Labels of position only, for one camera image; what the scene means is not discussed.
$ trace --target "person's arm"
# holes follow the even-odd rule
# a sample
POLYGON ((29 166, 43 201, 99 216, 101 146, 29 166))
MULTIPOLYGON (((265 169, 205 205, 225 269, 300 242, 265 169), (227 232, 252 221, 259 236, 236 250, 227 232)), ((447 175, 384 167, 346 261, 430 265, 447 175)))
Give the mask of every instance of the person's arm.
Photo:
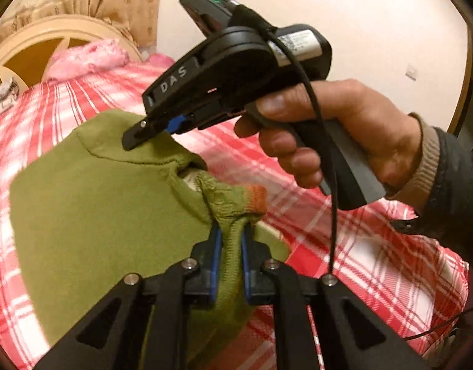
MULTIPOLYGON (((318 81, 313 87, 324 118, 337 118, 365 149, 375 176, 389 190, 387 197, 419 213, 414 220, 394 221, 396 229, 436 238, 473 266, 473 153, 358 81, 318 81)), ((257 108, 275 121, 314 117, 302 85, 264 97, 257 108)), ((261 129, 243 116, 235 132, 240 137, 259 132, 264 152, 277 157, 299 186, 312 188, 322 181, 317 153, 297 148, 286 131, 261 129)))

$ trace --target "black cable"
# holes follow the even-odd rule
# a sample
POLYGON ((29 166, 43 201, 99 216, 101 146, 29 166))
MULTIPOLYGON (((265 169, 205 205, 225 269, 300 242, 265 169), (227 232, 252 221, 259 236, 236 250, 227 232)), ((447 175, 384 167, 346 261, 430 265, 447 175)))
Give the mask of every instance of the black cable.
MULTIPOLYGON (((296 59, 295 55, 286 47, 286 45, 279 40, 279 38, 271 31, 266 32, 267 38, 272 41, 286 56, 286 58, 290 61, 292 67, 295 69, 296 75, 299 77, 300 81, 305 86, 305 90, 308 94, 308 98, 312 104, 313 111, 315 112, 315 117, 317 119, 317 123, 319 125, 320 133, 324 135, 324 137, 328 138, 328 132, 326 130, 326 125, 324 122, 324 118, 322 117, 322 112, 320 111, 320 105, 317 100, 317 96, 313 91, 312 85, 310 83, 310 79, 306 74, 305 70, 301 66, 300 62, 296 59)), ((334 163, 332 161, 332 154, 329 149, 326 149, 327 157, 321 157, 322 162, 327 166, 328 172, 327 175, 330 179, 326 181, 331 189, 331 201, 332 201, 332 225, 331 225, 331 253, 329 256, 329 263, 328 263, 328 273, 332 274, 334 270, 334 258, 336 256, 336 244, 337 244, 337 178, 336 178, 336 171, 334 169, 334 163)))
POLYGON ((467 313, 471 313, 471 312, 473 312, 473 307, 470 308, 470 309, 464 310, 464 311, 460 312, 459 314, 456 314, 454 317, 449 318, 446 322, 444 322, 442 324, 439 324, 438 326, 435 326, 432 329, 429 329, 428 331, 422 332, 421 334, 417 334, 417 335, 407 336, 406 338, 403 338, 403 339, 404 339, 404 341, 411 341, 413 339, 421 338, 422 336, 431 334, 432 332, 438 330, 439 328, 448 326, 454 320, 457 320, 460 316, 464 316, 467 313))

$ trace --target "light switch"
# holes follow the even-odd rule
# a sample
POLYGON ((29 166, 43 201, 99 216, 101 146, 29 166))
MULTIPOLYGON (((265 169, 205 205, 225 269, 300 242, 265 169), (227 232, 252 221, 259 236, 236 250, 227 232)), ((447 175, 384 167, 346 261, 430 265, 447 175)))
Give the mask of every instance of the light switch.
POLYGON ((418 76, 418 70, 411 64, 408 64, 406 69, 406 76, 415 81, 418 76))

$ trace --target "triangular cutout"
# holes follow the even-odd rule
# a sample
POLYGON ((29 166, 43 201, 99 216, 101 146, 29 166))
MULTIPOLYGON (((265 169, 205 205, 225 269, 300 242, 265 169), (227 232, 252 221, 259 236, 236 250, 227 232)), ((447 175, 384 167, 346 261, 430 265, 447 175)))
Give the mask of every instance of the triangular cutout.
POLYGON ((385 335, 371 324, 365 315, 349 300, 343 300, 342 308, 359 349, 366 350, 385 342, 385 335))
POLYGON ((77 341, 96 349, 104 348, 120 306, 121 299, 113 299, 77 336, 77 341))

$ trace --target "device handle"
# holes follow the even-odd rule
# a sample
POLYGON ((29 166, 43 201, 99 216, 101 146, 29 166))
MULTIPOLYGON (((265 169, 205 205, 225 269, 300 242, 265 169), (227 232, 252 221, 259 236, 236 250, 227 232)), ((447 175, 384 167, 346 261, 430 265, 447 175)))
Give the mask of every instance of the device handle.
MULTIPOLYGON (((255 103, 245 106, 245 111, 268 128, 281 128, 290 132, 300 147, 314 149, 324 155, 324 149, 331 150, 337 178, 337 202, 341 210, 354 210, 372 203, 385 196, 384 186, 372 172, 365 151, 337 120, 326 120, 326 129, 330 136, 329 143, 323 143, 315 120, 295 123, 275 122, 264 118, 255 103)), ((324 195, 330 195, 331 189, 324 180, 320 184, 324 195)))

